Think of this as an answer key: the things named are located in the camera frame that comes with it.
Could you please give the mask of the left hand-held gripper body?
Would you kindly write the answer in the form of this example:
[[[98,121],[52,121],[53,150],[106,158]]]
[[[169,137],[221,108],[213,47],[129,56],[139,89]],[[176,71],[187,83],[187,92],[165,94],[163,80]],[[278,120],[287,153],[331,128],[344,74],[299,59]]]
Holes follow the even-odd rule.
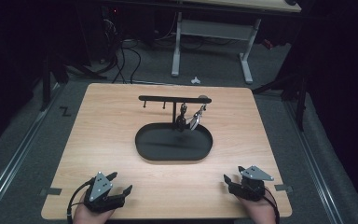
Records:
[[[106,179],[106,175],[99,172],[87,189],[83,204],[93,213],[103,213],[123,207],[126,197],[122,197],[120,194],[109,196],[112,187],[112,181]]]

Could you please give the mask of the white metal-frame desk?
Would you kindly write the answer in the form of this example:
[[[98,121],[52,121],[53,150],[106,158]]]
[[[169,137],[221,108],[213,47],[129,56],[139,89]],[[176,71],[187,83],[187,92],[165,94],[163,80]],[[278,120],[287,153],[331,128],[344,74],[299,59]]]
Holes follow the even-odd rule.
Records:
[[[203,4],[206,7],[232,7],[233,9],[249,9],[251,12],[300,13],[302,8],[296,0],[177,0],[181,6]],[[239,54],[241,69],[247,84],[253,83],[248,57],[255,42],[262,19],[256,16],[249,24],[234,24],[223,21],[206,21],[204,19],[184,19],[182,12],[177,13],[175,49],[172,58],[173,77],[180,74],[181,37],[183,35],[212,37],[245,41],[244,52]]]

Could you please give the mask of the black metal stand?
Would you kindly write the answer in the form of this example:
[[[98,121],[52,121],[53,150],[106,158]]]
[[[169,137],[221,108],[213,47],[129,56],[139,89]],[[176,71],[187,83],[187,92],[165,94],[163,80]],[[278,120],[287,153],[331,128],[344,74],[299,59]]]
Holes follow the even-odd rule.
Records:
[[[303,131],[303,116],[306,108],[305,101],[309,76],[310,68],[305,63],[284,63],[273,81],[252,90],[252,93],[259,94],[269,90],[282,90],[281,99],[283,101],[296,99],[295,122],[297,128]]]
[[[69,81],[69,77],[66,72],[66,65],[74,67],[80,71],[86,77],[95,79],[105,79],[97,72],[93,72],[85,66],[77,63],[76,61],[56,52],[49,50],[43,60],[43,74],[42,74],[42,107],[44,111],[48,108],[52,102],[52,88],[51,88],[51,76],[54,76],[56,81],[61,84],[66,84]]]

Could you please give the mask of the black strap keychain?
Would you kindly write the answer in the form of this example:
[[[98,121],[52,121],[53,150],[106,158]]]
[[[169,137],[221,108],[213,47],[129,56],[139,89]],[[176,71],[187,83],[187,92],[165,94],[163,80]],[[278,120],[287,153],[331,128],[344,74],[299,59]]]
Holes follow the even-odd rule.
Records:
[[[185,118],[186,110],[187,110],[186,104],[182,103],[180,108],[180,115],[176,118],[176,127],[180,132],[182,132],[186,126],[186,118]]]

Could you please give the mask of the person's left hand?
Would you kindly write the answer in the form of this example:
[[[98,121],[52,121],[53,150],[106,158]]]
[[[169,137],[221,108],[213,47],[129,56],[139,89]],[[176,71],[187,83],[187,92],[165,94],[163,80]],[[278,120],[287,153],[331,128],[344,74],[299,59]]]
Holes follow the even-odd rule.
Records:
[[[93,213],[83,204],[84,199],[85,195],[82,195],[73,214],[73,224],[105,224],[115,213],[115,210]]]

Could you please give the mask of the black key rack with tray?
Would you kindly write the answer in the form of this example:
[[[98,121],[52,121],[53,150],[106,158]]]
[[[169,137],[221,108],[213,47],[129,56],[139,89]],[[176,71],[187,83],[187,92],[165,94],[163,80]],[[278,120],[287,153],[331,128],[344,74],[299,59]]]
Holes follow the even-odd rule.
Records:
[[[205,95],[194,97],[140,95],[140,101],[172,103],[172,121],[149,123],[135,135],[135,146],[138,154],[149,161],[199,161],[204,159],[213,146],[210,131],[199,124],[194,131],[189,123],[202,105],[209,104],[212,99]],[[180,115],[181,104],[185,103],[186,126],[180,132],[176,127],[176,118]]]

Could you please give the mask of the person's right hand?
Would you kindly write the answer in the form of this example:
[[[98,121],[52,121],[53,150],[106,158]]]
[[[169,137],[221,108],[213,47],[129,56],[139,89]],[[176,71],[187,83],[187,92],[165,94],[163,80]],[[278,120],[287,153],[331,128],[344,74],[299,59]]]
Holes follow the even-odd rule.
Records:
[[[248,217],[255,224],[276,224],[274,208],[270,204],[272,198],[269,195],[257,202],[248,201],[240,197],[238,197],[238,200],[244,206]]]

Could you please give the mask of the silver keychain with white tag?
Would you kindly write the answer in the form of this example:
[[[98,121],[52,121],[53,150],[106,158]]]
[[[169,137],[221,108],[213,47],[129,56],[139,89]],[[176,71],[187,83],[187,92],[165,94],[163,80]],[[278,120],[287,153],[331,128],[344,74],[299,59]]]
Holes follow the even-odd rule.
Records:
[[[194,114],[192,120],[189,123],[189,128],[191,131],[194,131],[197,126],[200,124],[200,118],[202,117],[203,112],[206,110],[206,105],[202,105],[200,109]]]

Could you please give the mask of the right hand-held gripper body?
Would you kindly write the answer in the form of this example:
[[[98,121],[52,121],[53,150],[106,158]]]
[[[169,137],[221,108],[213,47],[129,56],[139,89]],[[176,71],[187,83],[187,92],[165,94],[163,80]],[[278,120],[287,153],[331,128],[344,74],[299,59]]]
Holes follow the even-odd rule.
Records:
[[[240,184],[233,182],[232,186],[228,186],[228,192],[248,201],[260,201],[265,195],[265,181],[273,181],[274,178],[255,165],[245,169],[242,174],[239,172]]]

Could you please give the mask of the metal floor rail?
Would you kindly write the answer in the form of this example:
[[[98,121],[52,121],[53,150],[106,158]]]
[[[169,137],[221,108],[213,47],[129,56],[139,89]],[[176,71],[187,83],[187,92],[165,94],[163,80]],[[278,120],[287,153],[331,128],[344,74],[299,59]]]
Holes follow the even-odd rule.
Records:
[[[301,149],[305,157],[305,163],[307,164],[311,179],[322,202],[324,211],[327,214],[330,224],[344,224],[342,216],[337,209],[335,200],[333,199],[331,190],[325,182],[324,174],[311,151],[310,143],[304,132],[298,128],[296,123],[296,112],[293,109],[292,104],[287,102],[283,102],[282,104],[295,129],[297,138],[299,139]]]
[[[64,84],[54,84],[50,102],[43,105],[40,102],[42,87],[37,87],[38,98],[33,99],[29,105],[20,110],[0,137],[0,201],[30,151],[31,144],[34,142],[51,105],[64,88]]]

